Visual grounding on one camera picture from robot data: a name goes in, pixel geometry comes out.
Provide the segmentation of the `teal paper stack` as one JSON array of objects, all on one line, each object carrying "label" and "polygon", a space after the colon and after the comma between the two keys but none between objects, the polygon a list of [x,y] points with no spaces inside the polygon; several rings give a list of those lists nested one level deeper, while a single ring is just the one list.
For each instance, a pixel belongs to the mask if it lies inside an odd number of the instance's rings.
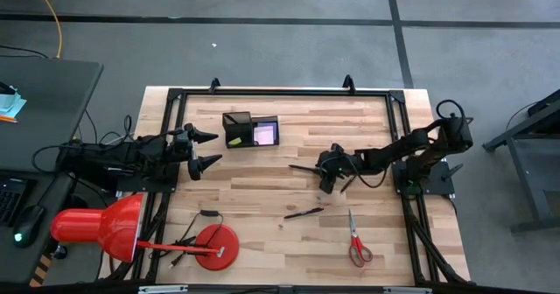
[{"label": "teal paper stack", "polygon": [[15,119],[26,103],[16,88],[0,81],[0,116]]}]

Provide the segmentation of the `black mesh desk organizer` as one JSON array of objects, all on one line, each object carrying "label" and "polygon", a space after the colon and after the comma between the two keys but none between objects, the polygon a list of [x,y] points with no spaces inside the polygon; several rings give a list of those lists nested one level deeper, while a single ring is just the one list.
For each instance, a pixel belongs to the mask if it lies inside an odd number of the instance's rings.
[{"label": "black mesh desk organizer", "polygon": [[[226,119],[223,114],[230,114],[238,124],[232,124],[228,119]],[[264,147],[264,146],[276,146],[280,144],[280,134],[279,134],[279,121],[276,115],[268,116],[252,116],[248,111],[242,112],[229,112],[222,114],[222,127],[225,130],[225,143],[229,149],[235,148],[250,148],[250,147]],[[257,146],[253,142],[253,128],[257,123],[276,123],[277,124],[277,143],[276,145],[264,145]],[[242,140],[241,144],[238,145],[228,145],[228,142],[232,139],[240,137]]]}]

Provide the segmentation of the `grey metal table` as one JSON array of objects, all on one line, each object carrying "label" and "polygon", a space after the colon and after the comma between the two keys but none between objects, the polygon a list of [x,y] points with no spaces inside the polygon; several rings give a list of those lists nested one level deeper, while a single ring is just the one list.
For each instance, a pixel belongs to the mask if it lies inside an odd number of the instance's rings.
[{"label": "grey metal table", "polygon": [[532,220],[513,225],[513,233],[560,228],[560,214],[552,211],[547,195],[560,195],[560,89],[523,108],[527,115],[517,124],[483,144],[487,152],[506,146]]}]

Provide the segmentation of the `black computer mouse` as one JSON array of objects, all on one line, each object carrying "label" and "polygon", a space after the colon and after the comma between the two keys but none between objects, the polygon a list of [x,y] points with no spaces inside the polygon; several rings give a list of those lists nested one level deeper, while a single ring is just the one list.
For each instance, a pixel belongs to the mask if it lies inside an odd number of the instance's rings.
[{"label": "black computer mouse", "polygon": [[23,249],[35,242],[45,212],[41,205],[28,206],[21,212],[12,229],[15,247]]}]

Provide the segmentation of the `red desk lamp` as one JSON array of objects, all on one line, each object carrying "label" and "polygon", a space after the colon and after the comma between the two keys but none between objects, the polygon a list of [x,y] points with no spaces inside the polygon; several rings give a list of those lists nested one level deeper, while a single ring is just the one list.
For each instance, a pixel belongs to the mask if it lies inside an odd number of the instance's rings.
[{"label": "red desk lamp", "polygon": [[70,208],[56,215],[50,233],[58,242],[96,243],[103,251],[125,263],[131,263],[139,249],[181,251],[195,256],[206,270],[224,270],[237,259],[240,242],[235,231],[224,224],[205,227],[193,246],[164,245],[140,238],[144,196],[119,199],[105,209]]}]

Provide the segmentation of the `black aluminium table frame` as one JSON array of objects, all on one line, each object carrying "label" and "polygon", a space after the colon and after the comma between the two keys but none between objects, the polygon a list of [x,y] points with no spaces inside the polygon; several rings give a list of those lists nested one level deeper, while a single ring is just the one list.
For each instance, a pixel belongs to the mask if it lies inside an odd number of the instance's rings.
[{"label": "black aluminium table frame", "polygon": [[[169,87],[147,87],[136,133],[157,134],[183,116],[200,130],[222,134],[225,112],[277,116],[280,144],[230,150],[222,138],[199,147],[221,154],[201,180],[178,176],[164,226],[164,242],[210,224],[202,209],[220,212],[240,241],[234,263],[222,271],[201,268],[192,256],[171,254],[157,265],[160,284],[411,285],[414,282],[402,202],[390,175],[356,180],[340,194],[319,190],[319,178],[289,165],[313,166],[322,151],[339,143],[346,150],[382,147],[403,133],[400,103],[386,89],[349,94],[339,88],[183,88],[179,100]],[[291,220],[284,216],[323,207]],[[351,210],[362,243],[373,260],[360,268],[349,257]]]}]

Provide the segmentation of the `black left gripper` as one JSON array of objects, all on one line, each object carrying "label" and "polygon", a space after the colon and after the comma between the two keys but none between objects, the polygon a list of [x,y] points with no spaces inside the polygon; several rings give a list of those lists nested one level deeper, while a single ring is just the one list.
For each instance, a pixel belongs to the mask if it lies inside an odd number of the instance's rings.
[{"label": "black left gripper", "polygon": [[178,162],[187,162],[191,180],[200,180],[202,172],[222,159],[221,154],[198,156],[195,144],[203,144],[218,137],[217,134],[200,131],[192,123],[187,123],[174,139],[173,156]]}]

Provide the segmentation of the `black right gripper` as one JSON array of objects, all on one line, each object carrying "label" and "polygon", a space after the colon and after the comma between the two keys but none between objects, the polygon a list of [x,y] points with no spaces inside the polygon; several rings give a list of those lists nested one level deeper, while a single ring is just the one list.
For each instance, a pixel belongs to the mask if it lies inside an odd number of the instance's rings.
[{"label": "black right gripper", "polygon": [[338,143],[333,143],[330,150],[322,151],[312,169],[320,177],[319,189],[331,194],[337,179],[348,181],[353,175],[358,176],[358,170],[364,163],[363,153],[363,150],[355,150],[353,154],[348,154]]}]

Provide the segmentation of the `yellow black hazard tape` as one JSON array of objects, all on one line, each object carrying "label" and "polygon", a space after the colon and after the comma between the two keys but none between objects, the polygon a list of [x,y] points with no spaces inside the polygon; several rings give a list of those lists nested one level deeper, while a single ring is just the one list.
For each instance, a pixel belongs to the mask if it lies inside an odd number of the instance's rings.
[{"label": "yellow black hazard tape", "polygon": [[31,287],[40,287],[43,285],[44,281],[46,280],[46,276],[49,270],[49,267],[52,262],[52,255],[51,254],[43,254],[38,263],[37,267],[35,268],[32,278],[29,282]]}]

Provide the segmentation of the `dark side desk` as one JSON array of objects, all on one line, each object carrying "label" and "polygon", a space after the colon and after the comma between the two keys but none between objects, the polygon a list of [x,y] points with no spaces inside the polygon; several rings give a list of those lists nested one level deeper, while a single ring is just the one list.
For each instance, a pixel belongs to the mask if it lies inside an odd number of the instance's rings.
[{"label": "dark side desk", "polygon": [[0,82],[26,100],[17,123],[0,122],[0,174],[35,179],[24,206],[39,203],[45,208],[38,236],[27,248],[16,247],[12,228],[0,225],[0,291],[28,286],[50,239],[50,223],[72,184],[64,173],[54,177],[38,172],[32,154],[43,149],[36,165],[47,172],[54,169],[56,146],[74,136],[102,70],[98,62],[0,58]]}]

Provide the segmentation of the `silver metal bracket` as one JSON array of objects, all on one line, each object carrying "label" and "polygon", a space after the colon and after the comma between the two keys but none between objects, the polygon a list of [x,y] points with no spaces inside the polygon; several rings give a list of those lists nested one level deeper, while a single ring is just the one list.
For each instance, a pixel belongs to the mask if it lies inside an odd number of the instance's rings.
[{"label": "silver metal bracket", "polygon": [[384,287],[383,294],[433,294],[432,289],[420,287],[390,286]]},{"label": "silver metal bracket", "polygon": [[185,294],[188,292],[186,284],[150,285],[138,288],[137,294]]}]

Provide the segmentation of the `purple sticky note pad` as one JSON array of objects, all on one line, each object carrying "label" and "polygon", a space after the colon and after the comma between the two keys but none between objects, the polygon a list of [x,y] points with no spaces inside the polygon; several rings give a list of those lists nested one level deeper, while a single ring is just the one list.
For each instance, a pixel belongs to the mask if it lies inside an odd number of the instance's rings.
[{"label": "purple sticky note pad", "polygon": [[275,122],[258,122],[255,127],[261,127],[261,126],[273,126],[274,127],[275,132],[276,132],[276,137],[275,137],[276,142],[275,142],[274,145],[276,145],[277,144],[277,124]]}]

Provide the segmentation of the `black keyboard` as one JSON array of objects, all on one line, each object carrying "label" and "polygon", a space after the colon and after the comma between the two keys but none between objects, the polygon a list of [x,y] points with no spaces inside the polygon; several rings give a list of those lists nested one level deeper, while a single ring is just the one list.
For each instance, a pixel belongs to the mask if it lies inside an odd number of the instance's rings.
[{"label": "black keyboard", "polygon": [[26,193],[27,181],[0,178],[0,225],[11,226]]}]

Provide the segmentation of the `red-handled scissors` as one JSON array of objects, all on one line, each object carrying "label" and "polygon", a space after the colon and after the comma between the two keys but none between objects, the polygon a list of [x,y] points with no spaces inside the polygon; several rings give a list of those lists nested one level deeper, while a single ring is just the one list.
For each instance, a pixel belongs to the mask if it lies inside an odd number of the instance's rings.
[{"label": "red-handled scissors", "polygon": [[349,228],[351,234],[351,241],[349,246],[349,257],[353,264],[357,267],[364,267],[366,263],[373,260],[373,253],[361,241],[358,235],[354,215],[351,210],[348,210]]}]

